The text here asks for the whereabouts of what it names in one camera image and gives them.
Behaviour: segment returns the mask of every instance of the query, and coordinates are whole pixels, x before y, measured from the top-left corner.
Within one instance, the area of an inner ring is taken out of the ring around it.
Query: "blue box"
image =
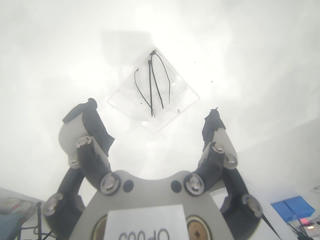
[[[285,200],[284,203],[295,213],[297,219],[310,217],[315,209],[312,208],[301,196]]]
[[[271,206],[276,210],[276,212],[286,223],[296,220],[296,215],[283,201],[272,203]]]

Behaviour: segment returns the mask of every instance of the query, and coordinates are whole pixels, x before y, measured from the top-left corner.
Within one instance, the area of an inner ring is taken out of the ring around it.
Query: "transparent acrylic sheet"
[[[191,105],[200,99],[193,89],[181,78],[178,72],[173,68],[169,61],[162,53],[155,48],[157,55],[152,57],[152,66],[154,76],[158,85],[158,90],[151,70],[151,92],[149,84],[149,64],[150,55],[146,55],[144,61],[138,63],[134,71],[127,77],[122,85],[108,100],[108,103],[114,108],[127,115],[132,120],[138,122],[153,134],[158,133],[166,125],[177,118],[182,112],[187,110]],[[151,116],[151,97],[152,110],[154,115]]]

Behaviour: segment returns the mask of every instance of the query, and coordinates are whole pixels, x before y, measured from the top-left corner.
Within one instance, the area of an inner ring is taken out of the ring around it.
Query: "red light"
[[[301,223],[309,223],[309,221],[306,218],[300,219]]]

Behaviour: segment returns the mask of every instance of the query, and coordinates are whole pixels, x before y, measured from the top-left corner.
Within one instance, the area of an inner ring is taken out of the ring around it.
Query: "metal screw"
[[[43,214],[45,216],[50,216],[55,213],[55,208],[57,207],[59,201],[63,199],[63,195],[61,193],[55,193],[52,195],[44,204]]]
[[[250,194],[245,194],[242,196],[242,203],[247,205],[251,211],[254,212],[254,215],[260,218],[263,214],[262,207],[259,201]]]
[[[76,143],[76,147],[77,149],[80,148],[80,147],[83,147],[85,145],[89,145],[90,143],[92,142],[92,138],[90,136],[84,136],[84,137],[81,137],[77,143]]]
[[[192,173],[191,178],[189,181],[185,182],[185,185],[192,195],[201,195],[205,190],[201,177],[196,173]]]
[[[238,160],[234,155],[226,153],[224,157],[224,164],[226,164],[231,169],[234,169],[238,166]]]
[[[112,173],[108,173],[101,180],[100,190],[103,194],[111,194],[119,187],[119,185],[119,181],[112,176]]]
[[[69,165],[73,169],[78,169],[80,167],[78,157],[76,155],[69,157]]]
[[[215,152],[217,152],[217,153],[219,153],[219,154],[223,154],[223,149],[224,149],[224,147],[223,147],[222,144],[220,144],[220,143],[215,143],[212,148],[213,148],[213,150],[214,150]]]

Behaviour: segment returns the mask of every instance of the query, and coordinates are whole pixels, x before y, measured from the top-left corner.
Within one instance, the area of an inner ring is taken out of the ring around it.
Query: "black cable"
[[[33,228],[37,228],[37,227],[38,227],[38,226],[23,227],[23,228],[21,228],[21,230],[33,229]]]
[[[287,223],[287,225],[289,225],[293,230],[295,230],[296,233],[299,233],[299,231],[296,228],[294,228],[290,223]]]
[[[52,231],[50,231],[49,233],[47,233],[47,235],[46,235],[42,240],[46,240],[48,237],[53,237],[53,236],[51,235],[51,233],[52,233]]]
[[[157,55],[158,58],[160,59],[162,65],[163,65],[163,67],[164,67],[164,71],[165,71],[165,73],[166,73],[166,75],[167,75],[168,81],[169,81],[169,104],[170,104],[170,86],[171,86],[171,82],[170,82],[170,79],[169,79],[169,76],[168,76],[168,73],[167,73],[167,69],[166,69],[166,67],[165,67],[165,65],[164,65],[161,57],[160,57],[157,53],[155,53],[155,55]]]
[[[279,239],[282,240],[282,238],[278,235],[277,231],[273,228],[273,226],[271,225],[271,223],[269,222],[269,220],[265,217],[264,214],[262,214],[263,221],[265,221],[265,223],[270,227],[270,229],[277,235],[277,237],[279,237]]]
[[[34,235],[38,235],[38,232],[36,233],[37,228],[38,228],[38,226],[33,229]],[[42,236],[45,236],[42,240],[47,239],[48,237],[57,238],[56,236],[52,235],[51,233],[52,233],[52,231],[50,231],[49,233],[41,233]]]
[[[155,113],[154,113],[151,105],[150,105],[150,104],[148,103],[148,101],[145,99],[145,97],[143,96],[142,92],[140,91],[140,89],[139,89],[139,87],[138,87],[138,85],[137,85],[136,72],[137,72],[138,70],[139,70],[139,69],[137,69],[137,70],[134,72],[134,83],[136,84],[136,87],[137,87],[139,93],[141,94],[142,98],[144,99],[144,101],[145,101],[145,102],[147,103],[147,105],[149,105],[149,107],[151,108],[151,111],[153,112],[153,115],[154,115],[154,117],[155,117]]]
[[[152,89],[151,89],[151,64],[149,62],[148,64],[149,64],[150,108],[151,108],[151,116],[152,116],[153,109],[152,109]]]
[[[150,64],[150,66],[151,66],[151,70],[152,70],[152,75],[153,75],[155,87],[157,88],[157,92],[158,92],[158,95],[159,95],[159,98],[160,98],[160,101],[161,101],[161,106],[162,106],[162,109],[163,109],[163,102],[162,102],[161,94],[160,94],[160,91],[159,91],[159,88],[158,88],[158,84],[157,84],[157,81],[156,81],[155,73],[154,73],[154,71],[153,71],[152,56],[153,56],[153,55],[151,55],[151,59],[150,59],[150,63],[149,63],[149,64]]]
[[[299,223],[301,224],[301,226],[300,226],[300,230],[305,234],[305,236],[308,236],[308,234],[307,234],[307,232],[306,232],[306,230],[305,230],[305,228],[304,228],[303,224],[301,223],[300,219],[298,219],[298,221],[299,221]]]

